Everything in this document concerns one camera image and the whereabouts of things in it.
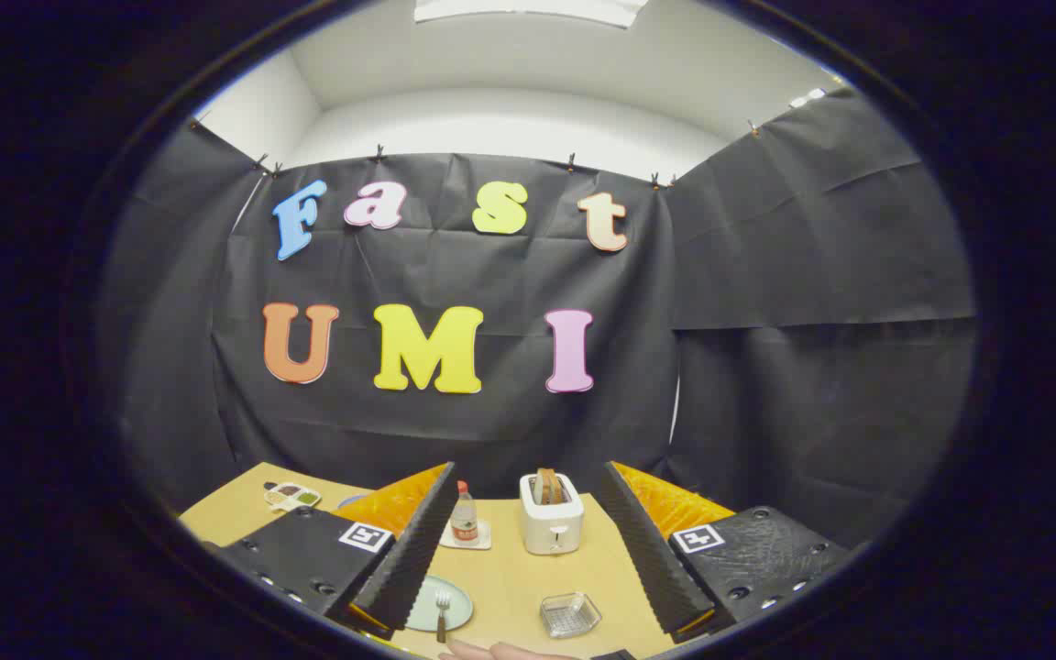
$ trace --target black curtain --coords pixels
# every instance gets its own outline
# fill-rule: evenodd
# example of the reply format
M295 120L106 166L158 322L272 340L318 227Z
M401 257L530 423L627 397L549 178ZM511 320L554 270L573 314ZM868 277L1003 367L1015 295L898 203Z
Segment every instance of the black curtain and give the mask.
M135 183L100 282L101 401L126 454L183 511L239 474L214 399L210 305L223 246L261 180L205 127L184 127Z
M970 372L972 281L939 185L840 91L725 147L667 202L679 406L659 475L868 539L946 450Z
M285 261L272 209L312 181L312 243ZM363 185L407 187L393 229L341 220ZM520 183L527 223L480 233L480 185ZM610 192L619 252L576 202ZM967 383L974 306L955 218L892 127L848 91L792 110L674 188L532 159L391 156L264 176L185 127L131 193L101 284L109 410L155 491L184 509L267 460L377 488L456 460L478 496L549 465L650 469L734 509L767 504L838 543L881 529L946 448ZM264 364L263 306L340 309L327 371ZM485 314L475 394L373 384L381 304L423 333ZM587 393L545 391L550 309L589 309ZM671 410L679 381L671 444Z
M272 209L322 180L310 243L278 260ZM350 226L344 207L363 185L407 188L393 229ZM476 192L490 181L523 184L527 223L480 233ZM578 201L611 193L628 244L608 252L587 238ZM265 180L226 245L213 312L219 406L240 469L260 460L378 488L454 460L477 496L516 496L517 477L555 468L589 489L600 464L654 467L670 441L677 367L671 331L671 218L653 185L610 172L569 172L533 159L401 155L302 167ZM293 359L309 355L309 305L339 308L326 372L285 383L264 364L265 304L301 310ZM380 367L381 304L410 305L425 334L444 309L483 312L473 394L403 392L373 384ZM550 309L587 309L585 393L549 393Z

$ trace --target letter i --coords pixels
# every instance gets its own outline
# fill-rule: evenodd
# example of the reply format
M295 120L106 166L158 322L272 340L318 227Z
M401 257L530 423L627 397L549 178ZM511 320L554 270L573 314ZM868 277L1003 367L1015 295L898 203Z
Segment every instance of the letter i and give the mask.
M585 309L553 309L545 314L552 326L552 376L545 381L550 393L584 393L595 385L586 373L586 327L595 315Z

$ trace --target finger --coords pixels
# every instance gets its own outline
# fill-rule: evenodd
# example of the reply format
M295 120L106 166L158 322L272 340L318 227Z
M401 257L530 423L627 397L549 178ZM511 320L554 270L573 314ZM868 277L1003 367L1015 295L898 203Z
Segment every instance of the finger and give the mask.
M495 660L490 650L457 639L448 639L448 648L458 656L458 660Z
M496 643L491 647L491 655L494 660L578 660L570 656L549 656L545 653L536 653L518 646L511 646L510 643Z

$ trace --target white ceiling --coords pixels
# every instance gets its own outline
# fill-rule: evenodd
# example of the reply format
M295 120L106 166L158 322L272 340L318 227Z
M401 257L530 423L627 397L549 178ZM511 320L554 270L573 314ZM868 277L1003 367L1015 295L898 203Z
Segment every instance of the white ceiling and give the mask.
M619 101L725 139L837 83L816 63L695 0L649 0L628 30L483 14L415 24L378 0L293 45L323 109L402 92L521 88Z

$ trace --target yellow letter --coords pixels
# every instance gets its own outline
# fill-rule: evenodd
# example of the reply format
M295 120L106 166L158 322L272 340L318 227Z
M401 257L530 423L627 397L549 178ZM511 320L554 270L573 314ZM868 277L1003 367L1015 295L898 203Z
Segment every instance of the yellow letter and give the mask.
M521 184L491 181L478 189L475 201L478 208L470 213L470 221L486 233L515 233L528 220L521 206L528 201L528 191Z
M599 250L616 252L625 247L625 234L614 232L614 219L625 218L625 206L614 204L608 192L598 192L578 201L578 208L586 212L586 235Z
M268 303L263 308L267 319L267 327L263 333L263 362L267 371L285 383L310 383L328 366L328 335L332 333L332 322L340 314L332 305L312 305L307 317L312 319L312 338L309 341L309 358L304 363L293 362L288 355L288 333L293 327L293 319L301 310L296 305L287 303Z
M406 390L410 384L401 375L401 363L406 362L414 384L425 390L441 362L442 371L434 381L437 392L473 394L483 385L475 377L475 329L483 322L478 309L446 309L429 339L410 306L381 305L373 310L373 318L381 324L381 373L373 384L382 390Z

